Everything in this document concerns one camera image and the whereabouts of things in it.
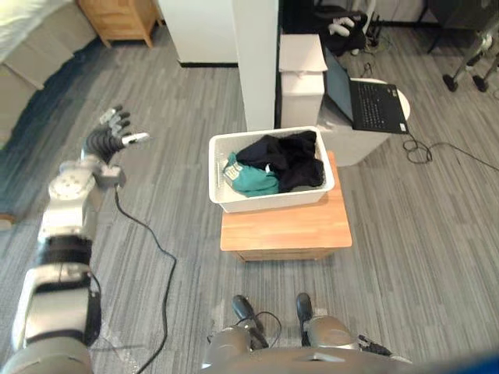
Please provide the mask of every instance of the white object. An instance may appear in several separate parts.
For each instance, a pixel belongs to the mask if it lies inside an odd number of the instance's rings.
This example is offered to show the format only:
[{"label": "white object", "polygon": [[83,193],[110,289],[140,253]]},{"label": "white object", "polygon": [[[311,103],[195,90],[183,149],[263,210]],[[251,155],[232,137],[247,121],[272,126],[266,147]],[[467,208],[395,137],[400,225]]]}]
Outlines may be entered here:
[{"label": "white object", "polygon": [[[386,83],[379,79],[358,78],[363,82]],[[405,120],[409,119],[411,107],[405,95],[398,90],[398,98],[404,112]],[[344,120],[342,115],[329,113],[327,121],[317,126],[328,150],[334,152],[334,158],[339,168],[358,164],[371,152],[377,149],[393,134],[389,132],[357,131],[352,129],[352,123]]]},{"label": "white object", "polygon": [[246,128],[271,130],[275,116],[278,0],[232,0],[232,12]]},{"label": "white object", "polygon": [[349,37],[350,36],[350,31],[346,27],[342,26],[339,23],[332,23],[327,27],[329,29],[329,34],[330,35],[341,35],[342,37]]},{"label": "white object", "polygon": [[327,70],[319,36],[281,35],[281,127],[317,124]]},{"label": "white object", "polygon": [[45,17],[72,0],[1,0],[0,62],[12,52]]},{"label": "white object", "polygon": [[324,72],[327,70],[319,35],[281,35],[280,72]]},{"label": "white object", "polygon": [[337,18],[333,21],[333,23],[337,23],[339,25],[346,25],[348,27],[354,27],[356,25],[355,22],[353,22],[350,18],[348,17],[342,17],[342,18]]},{"label": "white object", "polygon": [[[306,130],[314,131],[317,134],[316,158],[324,163],[324,184],[322,186],[316,188],[304,186],[295,189],[294,192],[245,197],[234,191],[225,181],[223,169],[228,155],[231,152],[242,150],[255,143],[264,135],[272,135],[281,138]],[[324,142],[322,141],[320,131],[313,126],[214,136],[210,140],[209,168],[210,200],[213,203],[220,204],[224,211],[228,213],[315,203],[323,194],[334,187],[333,172],[331,170],[331,165],[329,164]]]},{"label": "white object", "polygon": [[158,4],[180,62],[237,62],[231,0],[158,0]]}]

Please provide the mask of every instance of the laptop keyboard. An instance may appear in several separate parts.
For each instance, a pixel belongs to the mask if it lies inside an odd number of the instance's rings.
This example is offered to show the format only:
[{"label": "laptop keyboard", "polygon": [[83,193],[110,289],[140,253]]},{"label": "laptop keyboard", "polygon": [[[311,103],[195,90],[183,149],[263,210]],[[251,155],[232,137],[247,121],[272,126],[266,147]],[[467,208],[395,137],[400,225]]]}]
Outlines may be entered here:
[{"label": "laptop keyboard", "polygon": [[363,126],[371,129],[386,129],[382,108],[378,105],[379,93],[374,85],[359,84],[360,108],[363,116]]}]

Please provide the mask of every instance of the wheel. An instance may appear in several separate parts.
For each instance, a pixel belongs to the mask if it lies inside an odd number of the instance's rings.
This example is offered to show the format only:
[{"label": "wheel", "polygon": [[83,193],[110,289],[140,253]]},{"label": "wheel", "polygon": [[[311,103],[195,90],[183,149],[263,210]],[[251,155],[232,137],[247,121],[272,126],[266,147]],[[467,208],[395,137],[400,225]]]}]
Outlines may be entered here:
[{"label": "wheel", "polygon": [[445,74],[442,77],[442,79],[444,80],[444,83],[447,86],[447,88],[449,89],[449,91],[455,92],[458,89],[459,84],[457,82],[455,82],[454,79],[451,76],[449,76],[448,74]]},{"label": "wheel", "polygon": [[481,76],[473,76],[473,82],[475,82],[475,86],[480,92],[486,92],[489,89],[489,83],[483,80]]}]

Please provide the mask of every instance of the white laundry basket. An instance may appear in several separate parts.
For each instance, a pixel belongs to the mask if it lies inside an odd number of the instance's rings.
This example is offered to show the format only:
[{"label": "white laundry basket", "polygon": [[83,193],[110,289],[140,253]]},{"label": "white laundry basket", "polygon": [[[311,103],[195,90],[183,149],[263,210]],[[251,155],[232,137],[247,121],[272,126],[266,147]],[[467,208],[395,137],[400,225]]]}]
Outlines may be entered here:
[{"label": "white laundry basket", "polygon": [[[299,187],[293,192],[278,193],[266,196],[245,197],[234,191],[225,181],[223,170],[231,152],[239,152],[243,148],[255,143],[264,135],[278,138],[303,132],[314,131],[317,134],[316,158],[324,164],[324,183],[319,187]],[[327,157],[324,142],[320,131],[313,127],[294,127],[292,129],[266,130],[254,132],[240,132],[236,134],[217,135],[211,138],[209,148],[209,190],[210,200],[228,213],[244,212],[249,210],[262,210],[310,204],[318,201],[323,194],[333,189],[334,177]]]}]

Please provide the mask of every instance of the white trash can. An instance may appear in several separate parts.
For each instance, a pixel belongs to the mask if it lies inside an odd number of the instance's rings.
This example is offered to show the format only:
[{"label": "white trash can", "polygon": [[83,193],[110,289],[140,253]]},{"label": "white trash can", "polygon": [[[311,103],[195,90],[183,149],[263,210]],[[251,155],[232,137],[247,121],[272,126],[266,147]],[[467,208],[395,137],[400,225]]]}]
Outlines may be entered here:
[{"label": "white trash can", "polygon": [[325,70],[327,66],[318,35],[281,35],[279,71],[283,129],[317,124],[324,95]]}]

